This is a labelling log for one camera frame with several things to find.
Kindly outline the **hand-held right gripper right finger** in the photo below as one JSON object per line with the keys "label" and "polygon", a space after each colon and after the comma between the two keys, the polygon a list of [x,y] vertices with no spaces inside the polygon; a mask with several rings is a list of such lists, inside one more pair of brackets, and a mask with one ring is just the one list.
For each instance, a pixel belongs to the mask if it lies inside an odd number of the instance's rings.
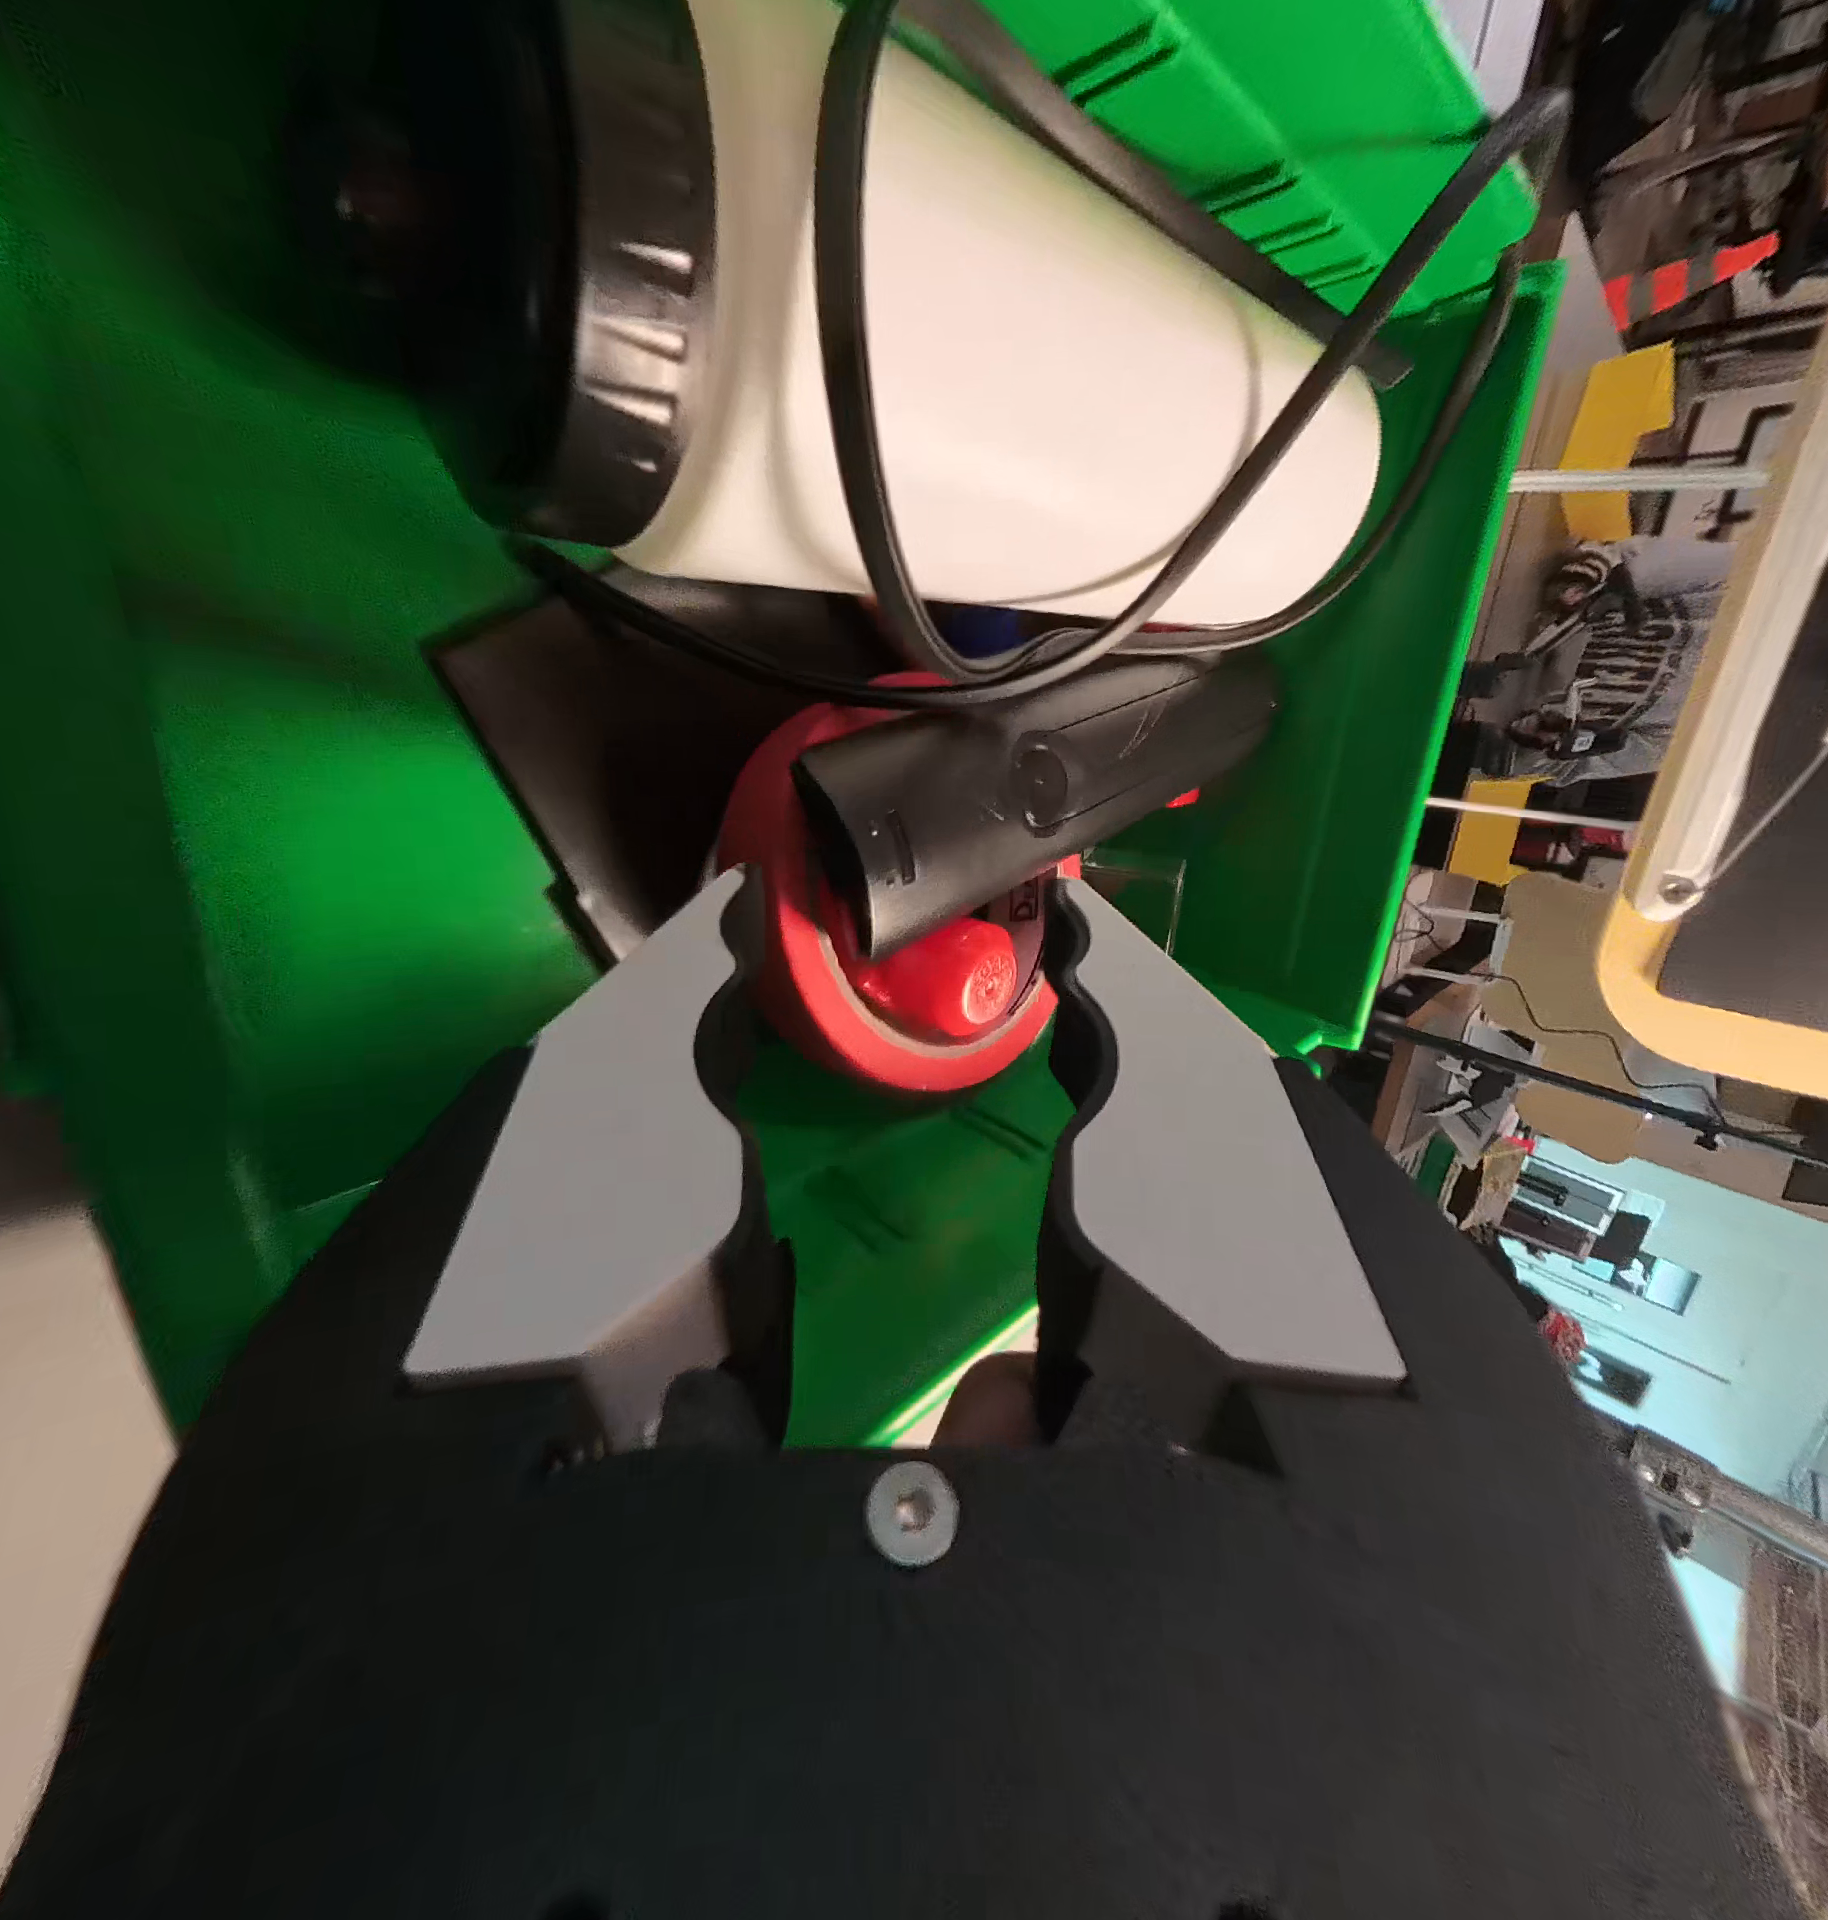
{"label": "hand-held right gripper right finger", "polygon": [[1252,1384],[1386,1395],[1406,1361],[1279,1056],[1083,878],[1043,958],[1070,1117],[1037,1238],[1037,1402],[1224,1416]]}

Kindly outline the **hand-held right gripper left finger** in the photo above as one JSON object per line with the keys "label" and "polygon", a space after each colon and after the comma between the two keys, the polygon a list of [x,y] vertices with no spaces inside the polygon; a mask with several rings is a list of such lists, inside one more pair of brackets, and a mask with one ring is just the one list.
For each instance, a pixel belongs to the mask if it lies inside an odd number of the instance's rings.
{"label": "hand-held right gripper left finger", "polygon": [[715,876],[535,1037],[402,1375],[568,1381],[607,1447],[660,1440],[670,1386],[753,1345],[758,1154],[730,1019],[758,876]]}

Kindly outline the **black cylindrical handle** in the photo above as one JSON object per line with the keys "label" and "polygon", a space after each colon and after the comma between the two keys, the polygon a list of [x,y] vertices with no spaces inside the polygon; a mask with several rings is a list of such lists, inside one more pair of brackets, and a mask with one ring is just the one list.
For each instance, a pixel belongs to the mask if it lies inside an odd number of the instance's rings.
{"label": "black cylindrical handle", "polygon": [[861,954],[887,958],[1230,774],[1279,709],[1263,656],[1138,659],[817,743],[790,778]]}

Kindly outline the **green plastic bin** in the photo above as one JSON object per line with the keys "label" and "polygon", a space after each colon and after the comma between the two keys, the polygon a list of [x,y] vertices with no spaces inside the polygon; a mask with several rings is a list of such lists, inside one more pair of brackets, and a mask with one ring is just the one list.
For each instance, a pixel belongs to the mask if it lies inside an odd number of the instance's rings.
{"label": "green plastic bin", "polygon": [[[989,9],[1342,311],[1489,121],[1447,4]],[[427,651],[526,583],[302,242],[370,16],[0,4],[0,1021],[170,1431],[592,980]],[[1182,864],[1175,957],[1280,1051],[1365,1034],[1558,282],[1527,267],[1427,494],[1277,644],[1275,741],[1127,840]],[[790,1053],[764,1034],[749,1093],[794,1433],[846,1445],[1016,1322],[1068,1105],[1046,1045],[938,1114]]]}

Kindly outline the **red round tool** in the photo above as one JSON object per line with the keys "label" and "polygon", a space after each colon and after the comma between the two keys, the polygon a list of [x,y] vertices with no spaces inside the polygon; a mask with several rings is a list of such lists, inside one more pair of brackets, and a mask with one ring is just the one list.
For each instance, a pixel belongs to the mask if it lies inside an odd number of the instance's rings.
{"label": "red round tool", "polygon": [[893,952],[865,954],[866,934],[937,891],[944,855],[896,798],[840,807],[798,763],[896,723],[908,717],[836,702],[782,721],[737,774],[702,874],[760,874],[750,997],[796,1053],[875,1091],[970,1093],[1026,1054],[1056,1011],[1049,887],[1083,876],[1084,860],[1070,852],[948,907]]}

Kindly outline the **black flat sheet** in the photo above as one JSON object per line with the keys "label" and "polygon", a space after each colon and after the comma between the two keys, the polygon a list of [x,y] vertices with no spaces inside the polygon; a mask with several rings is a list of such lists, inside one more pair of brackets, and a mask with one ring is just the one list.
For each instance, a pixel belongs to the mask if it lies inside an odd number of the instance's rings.
{"label": "black flat sheet", "polygon": [[591,958],[626,958],[705,884],[734,783],[802,702],[543,597],[424,659]]}

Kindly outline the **black panel with pale rim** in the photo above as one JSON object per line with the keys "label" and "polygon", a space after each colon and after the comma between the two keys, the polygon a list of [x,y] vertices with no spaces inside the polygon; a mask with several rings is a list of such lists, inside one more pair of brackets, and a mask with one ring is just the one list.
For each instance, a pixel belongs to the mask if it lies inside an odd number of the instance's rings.
{"label": "black panel with pale rim", "polygon": [[1599,932],[1649,1051],[1828,1101],[1828,320]]}

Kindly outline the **white cylinder with black cap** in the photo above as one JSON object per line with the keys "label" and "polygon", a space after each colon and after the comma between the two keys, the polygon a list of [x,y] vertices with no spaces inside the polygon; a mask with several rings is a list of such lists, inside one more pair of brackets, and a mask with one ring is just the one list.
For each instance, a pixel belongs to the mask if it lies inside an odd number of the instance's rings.
{"label": "white cylinder with black cap", "polygon": [[[839,4],[305,4],[296,215],[474,517],[870,595],[812,171]],[[887,505],[925,603],[1122,612],[1319,344],[893,46],[861,195]]]}

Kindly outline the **yellow plastic bin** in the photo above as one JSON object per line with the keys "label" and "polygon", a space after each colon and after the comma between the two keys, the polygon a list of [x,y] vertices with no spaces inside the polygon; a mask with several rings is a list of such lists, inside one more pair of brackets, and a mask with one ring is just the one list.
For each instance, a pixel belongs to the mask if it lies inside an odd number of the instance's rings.
{"label": "yellow plastic bin", "polygon": [[[1636,464],[1640,444],[1675,420],[1676,354],[1673,343],[1599,360],[1557,461],[1560,472],[1620,472]],[[1562,492],[1560,517],[1575,544],[1614,547],[1633,537],[1633,491]]]}

